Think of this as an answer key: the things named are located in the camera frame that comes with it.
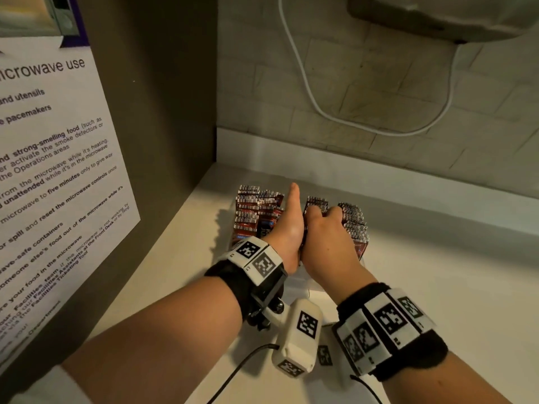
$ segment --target finger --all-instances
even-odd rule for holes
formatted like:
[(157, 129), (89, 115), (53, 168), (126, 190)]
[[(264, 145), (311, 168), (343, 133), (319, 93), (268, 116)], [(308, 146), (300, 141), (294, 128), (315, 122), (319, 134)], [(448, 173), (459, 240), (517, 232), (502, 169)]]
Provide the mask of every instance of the finger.
[(305, 221), (307, 223), (307, 227), (313, 222), (316, 221), (318, 218), (322, 217), (322, 210), (320, 210), (317, 206), (310, 206), (307, 209), (307, 212), (305, 214)]
[(301, 212), (301, 203), (300, 203), (300, 187), (296, 183), (290, 184), (290, 190), (286, 197), (286, 211)]
[(327, 218), (337, 221), (339, 224), (342, 223), (342, 208), (332, 207), (327, 213)]

